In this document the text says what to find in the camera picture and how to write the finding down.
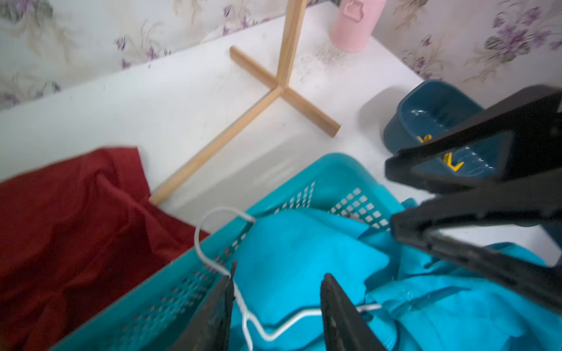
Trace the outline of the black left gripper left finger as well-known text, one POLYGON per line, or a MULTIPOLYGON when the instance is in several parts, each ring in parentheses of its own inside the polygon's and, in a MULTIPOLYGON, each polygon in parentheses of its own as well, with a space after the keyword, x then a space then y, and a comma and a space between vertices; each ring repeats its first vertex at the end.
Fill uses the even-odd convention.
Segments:
POLYGON ((230 271, 232 276, 218 282, 170 350, 228 350, 236 269, 237 261, 230 271))

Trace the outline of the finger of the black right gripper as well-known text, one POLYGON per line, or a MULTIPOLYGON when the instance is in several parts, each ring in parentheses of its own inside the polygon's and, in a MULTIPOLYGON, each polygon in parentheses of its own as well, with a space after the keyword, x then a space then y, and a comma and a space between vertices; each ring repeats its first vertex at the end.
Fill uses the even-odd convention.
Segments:
POLYGON ((392 235, 401 244, 477 273, 557 314, 561 313, 561 268, 517 259, 441 231, 471 225, 560 223, 560 171, 437 197, 391 218, 392 235))
POLYGON ((386 178, 435 194, 561 172, 561 89, 529 86, 482 108, 449 84, 422 84, 399 103, 385 143, 386 178), (458 172, 447 153, 465 162, 458 172))

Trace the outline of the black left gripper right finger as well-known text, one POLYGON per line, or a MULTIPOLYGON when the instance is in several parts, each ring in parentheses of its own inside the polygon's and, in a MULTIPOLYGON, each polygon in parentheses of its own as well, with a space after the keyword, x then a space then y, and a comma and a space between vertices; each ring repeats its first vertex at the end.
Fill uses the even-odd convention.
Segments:
POLYGON ((328 351, 386 350, 330 273, 323 278, 320 297, 328 351))

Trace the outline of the white hanger of teal shirt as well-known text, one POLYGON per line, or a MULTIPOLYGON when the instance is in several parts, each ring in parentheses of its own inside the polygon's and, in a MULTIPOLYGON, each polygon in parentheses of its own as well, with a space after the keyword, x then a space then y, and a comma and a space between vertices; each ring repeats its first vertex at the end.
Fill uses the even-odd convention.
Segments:
POLYGON ((362 305, 366 282, 389 258, 360 241, 369 226, 317 209, 299 208, 262 217, 221 206, 251 225, 220 273, 236 266, 234 283, 247 308, 272 335, 291 318, 321 305, 321 283, 332 275, 351 302, 362 305))

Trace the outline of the teal t-shirt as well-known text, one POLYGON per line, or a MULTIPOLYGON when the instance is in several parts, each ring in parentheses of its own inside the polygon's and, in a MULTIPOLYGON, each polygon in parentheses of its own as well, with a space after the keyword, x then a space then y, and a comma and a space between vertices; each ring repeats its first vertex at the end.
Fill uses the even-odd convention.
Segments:
POLYGON ((379 305, 365 319, 387 349, 561 349, 559 314, 369 228, 360 241, 389 263, 367 279, 362 305, 379 305))

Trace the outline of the yellow clothespin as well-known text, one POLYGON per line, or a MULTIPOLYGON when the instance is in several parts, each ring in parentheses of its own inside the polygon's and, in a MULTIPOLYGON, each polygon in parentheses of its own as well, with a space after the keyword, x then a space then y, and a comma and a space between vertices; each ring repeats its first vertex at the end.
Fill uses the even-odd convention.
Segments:
POLYGON ((425 135, 424 137, 421 136, 417 136, 417 139, 419 140, 420 143, 425 143, 427 141, 432 140, 433 136, 431 135, 425 135))
POLYGON ((458 172, 465 164, 465 162, 458 162, 457 164, 455 164, 453 162, 453 154, 452 153, 447 153, 443 156, 443 162, 446 164, 446 166, 451 169, 453 172, 458 172))

